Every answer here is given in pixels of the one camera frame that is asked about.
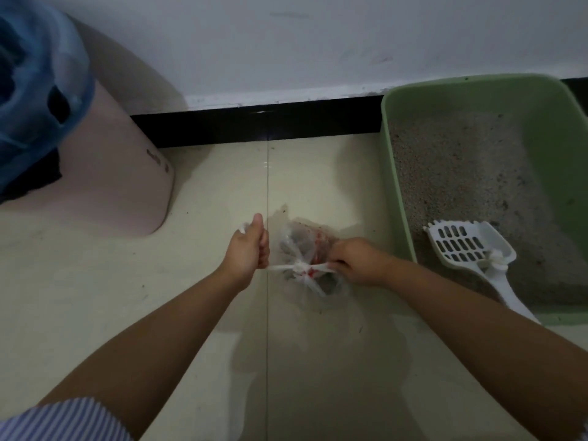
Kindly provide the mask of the person's right hand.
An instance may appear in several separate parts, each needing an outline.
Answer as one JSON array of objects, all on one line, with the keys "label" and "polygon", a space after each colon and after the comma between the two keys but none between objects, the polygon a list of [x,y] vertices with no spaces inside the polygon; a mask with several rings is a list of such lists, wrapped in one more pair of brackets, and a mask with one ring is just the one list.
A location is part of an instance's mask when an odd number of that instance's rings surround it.
[{"label": "person's right hand", "polygon": [[353,284],[390,289],[393,284],[391,274],[394,271],[395,258],[372,245],[367,239],[353,237],[340,239],[348,241],[352,255],[352,272],[344,276]]}]

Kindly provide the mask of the person's left hand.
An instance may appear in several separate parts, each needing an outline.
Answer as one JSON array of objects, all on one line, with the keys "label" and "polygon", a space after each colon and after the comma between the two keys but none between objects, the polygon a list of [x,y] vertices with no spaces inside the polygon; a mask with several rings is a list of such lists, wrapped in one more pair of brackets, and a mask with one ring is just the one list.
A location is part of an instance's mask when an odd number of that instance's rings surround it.
[{"label": "person's left hand", "polygon": [[231,288],[237,292],[245,290],[251,283],[257,270],[269,265],[269,234],[264,226],[262,238],[247,238],[245,223],[238,228],[230,239],[220,271],[228,280]]}]

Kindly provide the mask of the clear plastic waste bag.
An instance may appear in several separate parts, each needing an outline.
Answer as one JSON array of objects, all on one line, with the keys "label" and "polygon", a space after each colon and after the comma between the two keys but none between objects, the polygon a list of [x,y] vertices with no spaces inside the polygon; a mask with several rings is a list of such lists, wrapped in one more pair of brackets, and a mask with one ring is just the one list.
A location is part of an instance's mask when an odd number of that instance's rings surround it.
[{"label": "clear plastic waste bag", "polygon": [[274,241],[266,268],[284,296],[309,309],[344,306],[352,286],[328,266],[327,257],[337,238],[321,226],[286,222]]}]

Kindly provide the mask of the person's right forearm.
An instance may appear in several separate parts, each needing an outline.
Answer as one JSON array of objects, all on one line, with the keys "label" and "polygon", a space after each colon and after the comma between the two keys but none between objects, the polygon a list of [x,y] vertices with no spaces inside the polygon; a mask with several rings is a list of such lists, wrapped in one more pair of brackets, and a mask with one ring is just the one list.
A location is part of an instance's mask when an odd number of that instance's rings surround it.
[{"label": "person's right forearm", "polygon": [[588,351],[485,296],[390,257],[386,285],[542,441],[588,441]]}]

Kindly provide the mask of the person's left forearm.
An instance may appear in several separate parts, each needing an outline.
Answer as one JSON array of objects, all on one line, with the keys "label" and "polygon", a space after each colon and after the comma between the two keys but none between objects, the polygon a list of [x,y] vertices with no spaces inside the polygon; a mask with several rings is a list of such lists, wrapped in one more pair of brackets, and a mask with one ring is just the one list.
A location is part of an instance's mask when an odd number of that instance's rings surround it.
[{"label": "person's left forearm", "polygon": [[140,439],[232,300],[249,283],[217,268],[108,340],[39,405],[92,398],[122,423],[132,439]]}]

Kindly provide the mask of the white litter scoop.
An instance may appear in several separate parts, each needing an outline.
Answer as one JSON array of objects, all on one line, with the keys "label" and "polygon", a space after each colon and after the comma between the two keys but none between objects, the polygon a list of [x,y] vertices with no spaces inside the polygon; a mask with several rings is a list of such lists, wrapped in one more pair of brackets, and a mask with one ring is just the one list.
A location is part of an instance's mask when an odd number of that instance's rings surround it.
[{"label": "white litter scoop", "polygon": [[509,265],[517,254],[489,222],[434,220],[423,226],[423,230],[445,267],[475,274],[495,289],[507,308],[540,324],[507,279]]}]

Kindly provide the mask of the grey cat litter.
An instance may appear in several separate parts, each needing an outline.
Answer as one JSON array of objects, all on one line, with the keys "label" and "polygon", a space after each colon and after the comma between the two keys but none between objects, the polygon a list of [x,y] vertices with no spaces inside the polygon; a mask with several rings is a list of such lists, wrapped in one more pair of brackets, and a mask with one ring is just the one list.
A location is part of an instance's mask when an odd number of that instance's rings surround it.
[{"label": "grey cat litter", "polygon": [[588,263],[556,224],[511,116],[454,112],[388,126],[421,265],[497,300],[475,274],[443,266],[423,230],[434,220],[486,221],[517,253],[507,278],[527,307],[588,306]]}]

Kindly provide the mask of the pink trash bin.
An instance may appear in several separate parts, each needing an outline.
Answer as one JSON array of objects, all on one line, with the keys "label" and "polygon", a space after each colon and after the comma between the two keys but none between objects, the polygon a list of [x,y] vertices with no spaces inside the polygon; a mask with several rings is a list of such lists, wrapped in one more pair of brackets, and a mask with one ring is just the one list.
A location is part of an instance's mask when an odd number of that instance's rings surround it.
[{"label": "pink trash bin", "polygon": [[0,210],[93,233],[149,235],[165,221],[174,169],[95,77],[94,82],[86,116],[58,148],[61,179],[0,204]]}]

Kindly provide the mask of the green plastic litter box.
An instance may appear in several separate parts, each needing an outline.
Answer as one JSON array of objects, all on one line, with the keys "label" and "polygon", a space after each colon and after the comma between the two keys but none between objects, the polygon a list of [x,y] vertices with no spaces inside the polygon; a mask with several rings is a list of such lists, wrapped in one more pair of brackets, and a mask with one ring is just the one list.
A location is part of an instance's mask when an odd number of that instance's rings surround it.
[{"label": "green plastic litter box", "polygon": [[487,222],[513,247],[507,279],[544,325],[588,326],[588,81],[465,76],[389,90],[380,149],[393,253],[498,299],[445,260],[482,261],[459,226]]}]

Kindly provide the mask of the blue trash bag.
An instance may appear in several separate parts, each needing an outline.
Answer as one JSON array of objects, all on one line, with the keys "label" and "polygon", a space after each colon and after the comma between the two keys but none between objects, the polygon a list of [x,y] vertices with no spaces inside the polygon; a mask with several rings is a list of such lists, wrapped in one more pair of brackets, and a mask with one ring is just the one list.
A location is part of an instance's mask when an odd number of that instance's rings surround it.
[{"label": "blue trash bag", "polygon": [[95,82],[73,21],[39,0],[0,0],[0,204],[62,177],[59,146]]}]

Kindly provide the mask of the striped shirt sleeve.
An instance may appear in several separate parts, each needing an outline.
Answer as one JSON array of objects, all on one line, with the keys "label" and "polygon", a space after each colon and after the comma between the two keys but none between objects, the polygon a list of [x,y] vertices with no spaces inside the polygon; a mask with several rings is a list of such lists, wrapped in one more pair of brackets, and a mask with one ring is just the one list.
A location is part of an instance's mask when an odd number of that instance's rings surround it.
[{"label": "striped shirt sleeve", "polygon": [[106,407],[92,398],[36,406],[0,420],[0,441],[134,441]]}]

